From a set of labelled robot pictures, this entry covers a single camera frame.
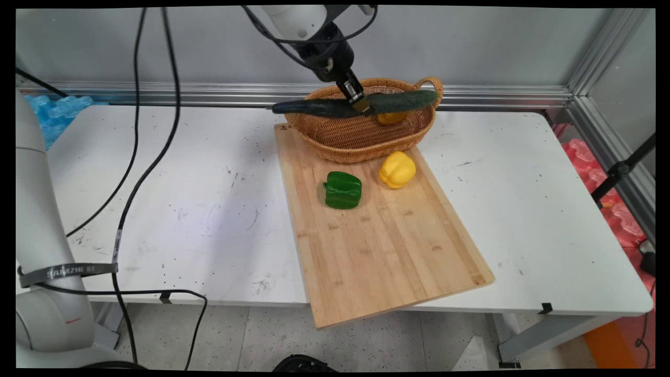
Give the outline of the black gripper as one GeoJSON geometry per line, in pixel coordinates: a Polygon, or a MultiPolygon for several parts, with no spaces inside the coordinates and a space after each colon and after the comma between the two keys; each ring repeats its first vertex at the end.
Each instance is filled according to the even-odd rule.
{"type": "Polygon", "coordinates": [[[329,23],[306,43],[297,43],[295,51],[306,66],[325,83],[337,83],[337,87],[350,105],[359,114],[373,112],[372,105],[359,79],[351,67],[354,52],[347,41],[334,41],[344,35],[337,24],[329,23]]]}

